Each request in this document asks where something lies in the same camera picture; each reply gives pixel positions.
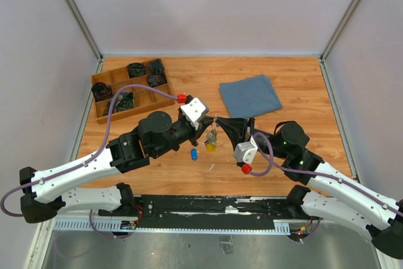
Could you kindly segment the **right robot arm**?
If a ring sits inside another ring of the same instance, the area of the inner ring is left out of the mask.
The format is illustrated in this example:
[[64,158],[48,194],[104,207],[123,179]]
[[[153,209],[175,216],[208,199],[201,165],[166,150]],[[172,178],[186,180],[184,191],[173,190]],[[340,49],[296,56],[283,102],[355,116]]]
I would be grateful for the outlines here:
[[280,122],[273,133],[256,129],[253,118],[219,117],[217,124],[244,174],[265,176],[276,158],[284,160],[278,169],[297,183],[285,203],[291,218],[305,214],[332,220],[360,233],[382,253],[402,259],[402,202],[355,182],[308,150],[309,136],[297,122]]

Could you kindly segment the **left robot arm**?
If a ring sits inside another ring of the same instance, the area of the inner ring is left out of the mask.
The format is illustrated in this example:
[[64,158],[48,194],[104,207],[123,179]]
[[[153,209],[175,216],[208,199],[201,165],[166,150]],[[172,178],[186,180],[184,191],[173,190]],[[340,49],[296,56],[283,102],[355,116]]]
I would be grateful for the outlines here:
[[75,210],[99,209],[116,216],[133,212],[131,187],[120,183],[101,189],[83,186],[107,176],[143,168],[169,151],[178,151],[186,141],[196,144],[213,122],[206,111],[179,108],[177,121],[157,111],[139,121],[132,131],[104,143],[92,154],[58,167],[37,171],[20,170],[20,199],[23,218],[29,224],[44,222],[57,214]]

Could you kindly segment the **key with dark blue tag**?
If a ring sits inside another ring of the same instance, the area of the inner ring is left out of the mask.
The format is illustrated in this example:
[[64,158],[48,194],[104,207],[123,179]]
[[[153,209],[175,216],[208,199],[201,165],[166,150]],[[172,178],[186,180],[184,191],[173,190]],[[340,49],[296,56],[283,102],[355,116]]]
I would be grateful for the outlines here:
[[198,151],[197,151],[197,149],[195,149],[195,148],[191,149],[190,156],[191,156],[191,159],[193,161],[197,161],[198,160]]

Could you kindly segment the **large keyring with tagged keys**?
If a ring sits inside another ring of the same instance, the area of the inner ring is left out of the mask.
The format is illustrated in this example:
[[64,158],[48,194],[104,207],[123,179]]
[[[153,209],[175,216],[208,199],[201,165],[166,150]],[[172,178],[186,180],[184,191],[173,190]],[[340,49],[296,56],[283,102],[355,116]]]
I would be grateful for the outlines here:
[[215,152],[217,150],[217,129],[215,127],[217,118],[218,118],[217,115],[213,117],[213,123],[211,124],[211,129],[208,129],[206,134],[204,145],[207,152]]

